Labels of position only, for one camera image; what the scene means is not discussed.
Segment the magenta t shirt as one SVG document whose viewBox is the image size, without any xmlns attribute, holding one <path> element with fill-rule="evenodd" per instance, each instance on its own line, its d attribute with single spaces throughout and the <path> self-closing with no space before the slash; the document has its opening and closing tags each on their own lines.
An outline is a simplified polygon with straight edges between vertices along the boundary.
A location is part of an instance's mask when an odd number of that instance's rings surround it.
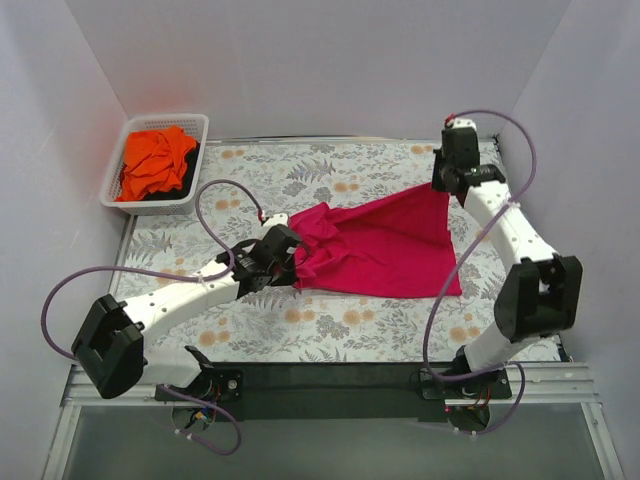
<svg viewBox="0 0 640 480">
<path fill-rule="evenodd" d="M 353 208 L 318 204 L 289 226 L 296 287 L 383 298 L 439 295 L 456 265 L 448 228 L 450 198 L 423 184 Z"/>
</svg>

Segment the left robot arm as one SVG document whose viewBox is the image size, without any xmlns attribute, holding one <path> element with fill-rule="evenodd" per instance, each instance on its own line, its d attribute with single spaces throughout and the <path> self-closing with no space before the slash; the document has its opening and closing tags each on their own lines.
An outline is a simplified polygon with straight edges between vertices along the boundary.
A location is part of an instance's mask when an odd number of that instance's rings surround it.
<svg viewBox="0 0 640 480">
<path fill-rule="evenodd" d="M 220 380 L 213 363 L 195 346 L 160 348 L 156 341 L 213 307 L 266 287 L 294 284 L 297 252 L 309 252 L 300 236 L 285 225 L 273 225 L 262 238 L 219 254 L 190 282 L 122 301 L 107 294 L 91 306 L 72 352 L 104 399 L 140 383 L 165 384 L 190 399 L 203 399 Z"/>
</svg>

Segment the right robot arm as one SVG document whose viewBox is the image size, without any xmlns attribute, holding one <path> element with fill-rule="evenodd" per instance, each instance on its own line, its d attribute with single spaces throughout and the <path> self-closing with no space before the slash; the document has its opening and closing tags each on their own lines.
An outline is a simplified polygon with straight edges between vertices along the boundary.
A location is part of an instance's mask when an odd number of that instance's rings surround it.
<svg viewBox="0 0 640 480">
<path fill-rule="evenodd" d="M 493 322 L 444 370 L 425 368 L 423 386 L 475 397 L 499 381 L 507 363 L 530 345 L 573 327 L 583 267 L 543 240 L 523 214 L 500 169 L 480 161 L 475 123 L 446 120 L 435 152 L 434 190 L 454 197 L 490 240 L 506 278 Z"/>
</svg>

